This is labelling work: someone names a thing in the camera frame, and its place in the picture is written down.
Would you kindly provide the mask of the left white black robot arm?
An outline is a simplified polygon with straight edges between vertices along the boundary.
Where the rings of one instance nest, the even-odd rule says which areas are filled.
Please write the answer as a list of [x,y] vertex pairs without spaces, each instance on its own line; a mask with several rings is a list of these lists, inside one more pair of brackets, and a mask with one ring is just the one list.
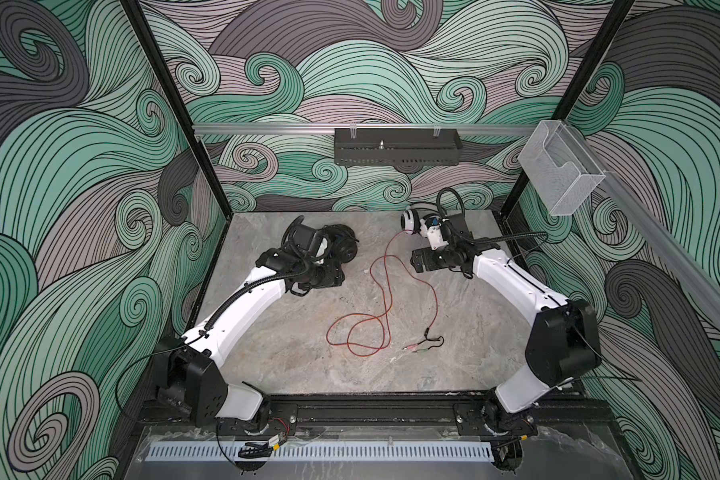
[[266,422],[266,394],[250,385],[231,385],[221,367],[253,323],[290,293],[342,285],[342,266],[358,253],[354,231],[343,224],[312,228],[298,216],[278,247],[261,253],[238,289],[205,320],[177,338],[166,338],[154,355],[159,401],[182,419],[206,427],[220,418]]

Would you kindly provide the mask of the black blue headphones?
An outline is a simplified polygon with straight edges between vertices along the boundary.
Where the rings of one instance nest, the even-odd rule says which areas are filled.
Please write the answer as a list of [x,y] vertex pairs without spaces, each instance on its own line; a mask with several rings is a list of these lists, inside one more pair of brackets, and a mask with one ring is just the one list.
[[328,258],[333,258],[346,264],[356,257],[359,240],[349,226],[344,224],[325,225],[318,232],[322,235],[323,242],[318,248],[316,262],[320,263]]

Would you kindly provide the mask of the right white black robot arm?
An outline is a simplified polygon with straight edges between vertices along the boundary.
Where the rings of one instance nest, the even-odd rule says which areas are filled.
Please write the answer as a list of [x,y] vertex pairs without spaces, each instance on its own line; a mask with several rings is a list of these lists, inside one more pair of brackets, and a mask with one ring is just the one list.
[[411,253],[410,264],[418,273],[447,269],[482,280],[527,321],[524,363],[495,388],[501,408],[519,413],[602,364],[595,309],[554,291],[517,265],[500,247],[505,237],[475,237],[465,212],[463,198],[451,187],[438,192],[425,214],[407,208],[401,230],[428,242]]

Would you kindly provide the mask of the white black headphones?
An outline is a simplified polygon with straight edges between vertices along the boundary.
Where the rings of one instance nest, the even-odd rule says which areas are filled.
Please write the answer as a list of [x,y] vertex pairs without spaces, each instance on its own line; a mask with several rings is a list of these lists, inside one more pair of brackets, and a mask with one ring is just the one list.
[[429,204],[414,204],[408,206],[401,215],[401,230],[409,235],[418,234],[425,237],[427,226],[426,221],[437,217],[438,211]]

